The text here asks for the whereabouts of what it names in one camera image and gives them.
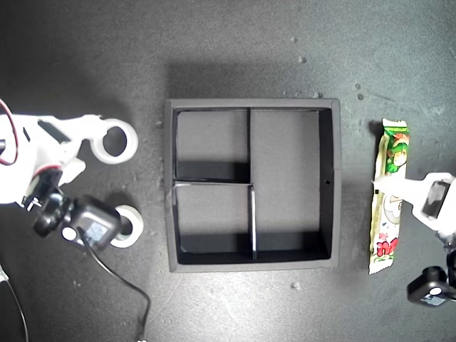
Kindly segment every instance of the green wrapper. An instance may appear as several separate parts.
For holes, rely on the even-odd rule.
[[[378,145],[375,178],[390,175],[405,178],[410,134],[405,121],[383,119],[384,133]],[[370,226],[369,274],[393,264],[398,244],[402,200],[374,188]]]

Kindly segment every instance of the gray surface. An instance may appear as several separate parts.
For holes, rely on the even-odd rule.
[[[0,94],[15,111],[100,113],[129,120],[138,130],[140,149],[124,165],[102,165],[85,146],[89,167],[66,191],[113,201],[113,194],[126,192],[143,213],[147,227],[138,244],[109,249],[103,258],[151,294],[149,341],[455,339],[453,303],[430,310],[406,301],[407,283],[424,267],[445,262],[440,243],[411,217],[409,205],[403,206],[393,267],[368,276],[366,253],[375,157],[371,120],[407,120],[409,177],[456,173],[453,1],[2,5]],[[299,63],[299,56],[307,62]],[[170,274],[160,189],[164,99],[268,98],[285,91],[289,97],[319,91],[341,100],[339,267]],[[33,341],[132,340],[144,305],[135,294],[57,236],[37,237],[19,209],[1,208],[0,218],[0,262],[16,285]],[[5,286],[0,296],[2,338],[22,341]]]
[[[177,178],[250,181],[247,111],[181,112]]]
[[[252,170],[260,250],[281,248],[274,243],[275,238],[263,239],[262,234],[319,230],[317,112],[253,110]],[[299,249],[301,234],[293,235],[294,246]]]

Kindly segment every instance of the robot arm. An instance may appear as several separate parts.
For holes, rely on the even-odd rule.
[[[82,227],[92,247],[106,247],[121,230],[118,210],[90,196],[70,199],[59,187],[85,170],[86,164],[77,158],[85,139],[101,162],[118,164],[129,160],[138,148],[133,127],[116,119],[102,120],[97,115],[70,120],[14,115],[3,101],[0,104],[6,111],[6,115],[0,115],[0,204],[17,203],[29,212],[36,211],[34,229],[41,236],[62,229],[64,238],[82,246],[76,231],[76,227]],[[114,127],[127,138],[119,156],[110,155],[103,145],[103,138]],[[138,230],[140,234],[143,227],[135,231],[135,240]]]
[[[138,148],[138,136],[133,127],[116,119],[102,120],[97,115],[84,115],[70,120],[53,116],[12,115],[15,134],[7,115],[0,115],[0,140],[4,149],[0,157],[14,160],[12,165],[0,165],[0,204],[21,205],[32,179],[48,167],[62,171],[58,185],[72,182],[85,170],[84,161],[77,158],[83,140],[88,139],[93,154],[106,164],[126,162]],[[119,127],[127,137],[127,146],[119,156],[112,156],[103,146],[110,128]]]
[[[413,303],[436,307],[448,299],[456,301],[455,180],[449,173],[430,173],[424,180],[382,176],[374,182],[381,192],[411,203],[413,215],[436,231],[448,253],[448,276],[442,268],[432,266],[408,285],[408,299]]]

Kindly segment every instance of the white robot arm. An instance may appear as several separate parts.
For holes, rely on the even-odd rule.
[[[21,205],[33,177],[48,167],[62,171],[58,185],[72,182],[86,168],[77,158],[85,139],[90,141],[93,154],[106,164],[126,162],[138,148],[135,130],[120,120],[102,120],[97,115],[70,120],[14,115],[3,101],[0,104],[9,112],[0,115],[0,204]],[[116,157],[103,146],[103,138],[114,127],[119,127],[127,138],[124,151]]]

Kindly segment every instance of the black camera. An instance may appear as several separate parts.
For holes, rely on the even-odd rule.
[[[115,208],[94,197],[84,195],[71,199],[65,196],[58,182],[62,171],[50,167],[39,172],[31,182],[22,205],[37,211],[35,232],[45,237],[61,230],[64,239],[84,246],[80,234],[93,249],[104,249],[120,233],[122,224]]]

